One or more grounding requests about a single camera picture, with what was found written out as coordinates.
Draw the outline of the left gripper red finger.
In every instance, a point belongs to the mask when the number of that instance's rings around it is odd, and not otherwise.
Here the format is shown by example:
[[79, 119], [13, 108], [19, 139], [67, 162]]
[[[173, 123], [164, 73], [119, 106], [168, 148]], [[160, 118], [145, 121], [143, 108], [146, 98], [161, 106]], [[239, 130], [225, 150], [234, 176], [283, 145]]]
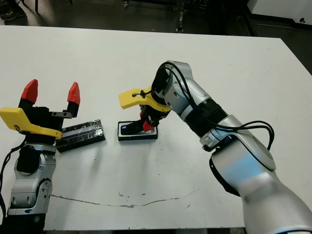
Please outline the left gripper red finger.
[[24, 88], [20, 101], [19, 101], [19, 108], [30, 108], [32, 107], [38, 97], [38, 80], [33, 79], [31, 80]]
[[77, 82], [74, 82], [68, 93], [68, 106], [63, 111], [64, 118], [75, 118], [78, 115], [78, 109], [80, 105], [80, 91]]

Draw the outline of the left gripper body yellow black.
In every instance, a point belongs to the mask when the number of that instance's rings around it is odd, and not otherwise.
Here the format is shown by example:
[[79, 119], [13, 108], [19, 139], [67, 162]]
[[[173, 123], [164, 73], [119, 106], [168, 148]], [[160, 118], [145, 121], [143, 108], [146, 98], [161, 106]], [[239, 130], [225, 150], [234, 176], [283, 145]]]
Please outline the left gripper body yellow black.
[[28, 143], [54, 145], [62, 137], [65, 118], [73, 118], [70, 112], [50, 112], [47, 107], [31, 107], [24, 111], [18, 107], [3, 107], [0, 117], [6, 126], [26, 135]]

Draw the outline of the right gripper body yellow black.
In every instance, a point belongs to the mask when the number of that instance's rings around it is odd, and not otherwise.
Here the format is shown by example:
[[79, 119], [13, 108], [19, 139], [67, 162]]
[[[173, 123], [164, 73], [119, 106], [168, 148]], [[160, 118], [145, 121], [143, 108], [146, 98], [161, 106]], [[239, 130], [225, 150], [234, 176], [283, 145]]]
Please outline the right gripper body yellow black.
[[140, 106], [141, 111], [145, 115], [145, 119], [141, 120], [142, 125], [144, 121], [148, 121], [152, 126], [157, 127], [159, 121], [165, 118], [171, 109], [165, 105], [157, 102], [152, 96], [153, 90], [149, 86], [146, 89], [131, 89], [129, 91], [120, 93], [118, 95], [122, 109], [127, 109], [136, 105]]

